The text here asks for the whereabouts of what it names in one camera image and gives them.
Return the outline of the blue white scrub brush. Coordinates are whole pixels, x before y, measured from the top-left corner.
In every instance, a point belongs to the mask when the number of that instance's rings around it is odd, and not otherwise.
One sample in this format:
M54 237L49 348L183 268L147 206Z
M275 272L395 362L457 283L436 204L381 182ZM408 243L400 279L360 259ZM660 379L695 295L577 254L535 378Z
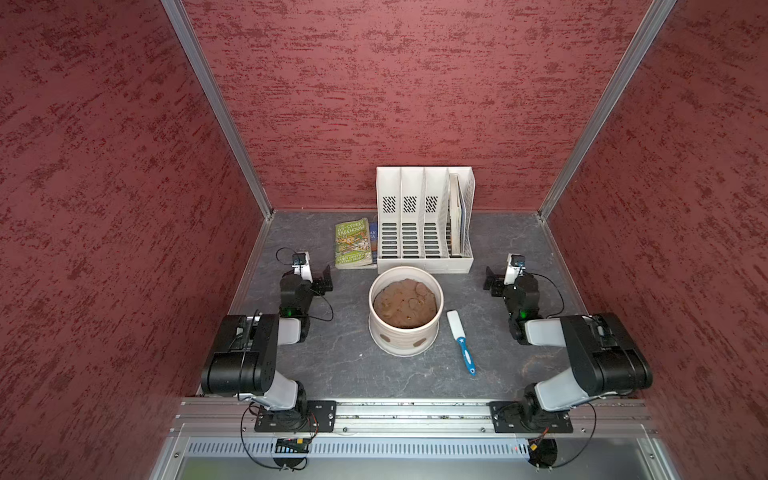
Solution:
M467 344L466 334L463 328L463 324L460 315L457 310L449 310L446 313L448 324L453 335L454 340L459 345L462 360L464 365L471 376L477 374L477 369L473 357L470 353Z

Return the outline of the white ceramic pot with mud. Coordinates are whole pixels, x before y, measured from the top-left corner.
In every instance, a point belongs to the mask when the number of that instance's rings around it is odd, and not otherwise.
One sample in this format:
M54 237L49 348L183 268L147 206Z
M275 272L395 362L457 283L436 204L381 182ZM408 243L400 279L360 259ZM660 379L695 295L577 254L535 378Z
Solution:
M396 357L414 357L438 337L444 294L430 273L399 266L375 279L368 306L369 332L377 346Z

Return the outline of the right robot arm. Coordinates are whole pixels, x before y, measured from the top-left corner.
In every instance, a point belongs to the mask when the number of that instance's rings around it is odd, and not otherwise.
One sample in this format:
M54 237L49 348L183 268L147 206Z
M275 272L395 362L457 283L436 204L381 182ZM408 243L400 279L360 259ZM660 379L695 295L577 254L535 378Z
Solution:
M572 409L651 387L650 365L615 314L541 316L538 277L523 267L510 267L504 274L487 269L483 288L504 300L509 330L518 344L562 348L569 361L564 371L526 386L520 399L491 402L495 432L571 433Z

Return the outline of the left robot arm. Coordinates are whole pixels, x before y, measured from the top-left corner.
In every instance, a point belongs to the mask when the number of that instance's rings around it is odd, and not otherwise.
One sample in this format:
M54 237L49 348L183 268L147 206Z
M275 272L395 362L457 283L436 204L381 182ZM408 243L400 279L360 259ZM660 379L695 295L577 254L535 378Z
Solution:
M277 370L278 348L306 341L312 301L332 290L330 268L314 277L295 267L280 279L277 313L224 317L202 369L202 393L244 402L255 432L332 432L337 403L310 400L300 382Z

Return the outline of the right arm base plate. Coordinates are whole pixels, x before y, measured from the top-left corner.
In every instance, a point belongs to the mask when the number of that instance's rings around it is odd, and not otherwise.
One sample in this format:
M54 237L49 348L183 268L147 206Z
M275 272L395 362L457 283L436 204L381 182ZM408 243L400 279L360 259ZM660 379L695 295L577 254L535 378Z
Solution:
M488 406L496 433L570 434L574 431L567 411L546 411L532 400L493 401Z

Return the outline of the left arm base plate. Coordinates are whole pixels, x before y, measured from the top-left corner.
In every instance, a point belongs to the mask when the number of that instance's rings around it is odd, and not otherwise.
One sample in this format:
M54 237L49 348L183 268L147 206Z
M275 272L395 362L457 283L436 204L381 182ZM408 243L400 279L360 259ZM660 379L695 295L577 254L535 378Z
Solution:
M294 409L269 411L249 409L253 413L253 431L259 433L330 433L334 430L338 403L331 400L299 402Z

